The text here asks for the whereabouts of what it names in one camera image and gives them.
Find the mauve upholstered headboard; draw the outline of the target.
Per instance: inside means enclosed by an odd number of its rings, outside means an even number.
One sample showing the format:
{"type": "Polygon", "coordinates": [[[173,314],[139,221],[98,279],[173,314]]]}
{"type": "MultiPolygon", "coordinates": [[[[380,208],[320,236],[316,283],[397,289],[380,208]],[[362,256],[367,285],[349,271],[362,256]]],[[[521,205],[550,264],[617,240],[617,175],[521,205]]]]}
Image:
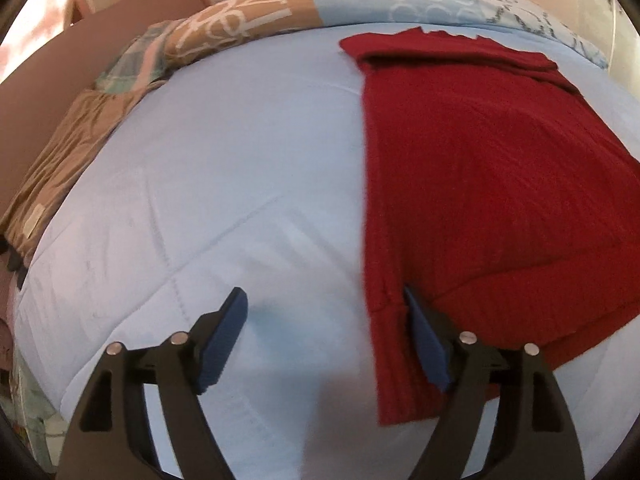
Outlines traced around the mauve upholstered headboard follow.
{"type": "Polygon", "coordinates": [[[38,49],[1,84],[1,208],[78,93],[150,25],[202,10],[202,0],[122,0],[83,18],[38,49]]]}

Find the tan folded garment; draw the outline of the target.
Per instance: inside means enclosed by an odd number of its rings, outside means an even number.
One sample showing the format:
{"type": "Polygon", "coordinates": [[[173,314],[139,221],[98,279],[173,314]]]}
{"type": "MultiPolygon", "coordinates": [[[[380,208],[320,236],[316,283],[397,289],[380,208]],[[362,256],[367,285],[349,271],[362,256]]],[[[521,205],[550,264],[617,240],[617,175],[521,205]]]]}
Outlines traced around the tan folded garment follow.
{"type": "Polygon", "coordinates": [[[79,93],[1,218],[1,251],[10,272],[30,266],[47,225],[79,177],[124,118],[162,84],[124,93],[79,93]]]}

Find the patterned blue and tan pillow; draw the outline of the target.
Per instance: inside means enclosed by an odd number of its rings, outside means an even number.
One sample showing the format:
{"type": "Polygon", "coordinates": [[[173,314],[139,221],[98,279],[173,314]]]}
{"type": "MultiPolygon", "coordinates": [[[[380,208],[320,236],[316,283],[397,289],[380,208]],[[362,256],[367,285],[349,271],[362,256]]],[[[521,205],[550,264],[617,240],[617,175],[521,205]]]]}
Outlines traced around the patterned blue and tan pillow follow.
{"type": "Polygon", "coordinates": [[[529,0],[222,0],[181,21],[166,37],[164,57],[168,67],[179,68],[247,41],[367,23],[513,29],[608,67],[592,42],[529,0]]]}

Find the red knit sweater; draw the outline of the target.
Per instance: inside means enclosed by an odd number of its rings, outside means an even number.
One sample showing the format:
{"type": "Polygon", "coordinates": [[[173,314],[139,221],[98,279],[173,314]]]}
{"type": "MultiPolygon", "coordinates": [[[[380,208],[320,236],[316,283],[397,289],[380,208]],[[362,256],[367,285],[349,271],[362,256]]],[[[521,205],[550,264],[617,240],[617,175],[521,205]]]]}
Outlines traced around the red knit sweater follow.
{"type": "Polygon", "coordinates": [[[486,344],[538,344],[552,367],[638,315],[638,160],[555,62],[420,28],[341,47],[364,76],[381,424],[445,401],[416,355],[406,289],[486,344]]]}

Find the plaid pastel folded cloth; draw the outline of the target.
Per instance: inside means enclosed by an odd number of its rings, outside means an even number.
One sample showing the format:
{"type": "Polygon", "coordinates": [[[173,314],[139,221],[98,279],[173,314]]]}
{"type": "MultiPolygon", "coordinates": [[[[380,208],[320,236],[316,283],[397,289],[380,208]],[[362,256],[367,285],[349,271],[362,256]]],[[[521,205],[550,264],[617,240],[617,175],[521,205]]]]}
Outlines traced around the plaid pastel folded cloth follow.
{"type": "Polygon", "coordinates": [[[165,47],[170,34],[182,20],[152,24],[131,40],[120,55],[96,78],[93,88],[119,94],[145,88],[169,74],[165,47]]]}

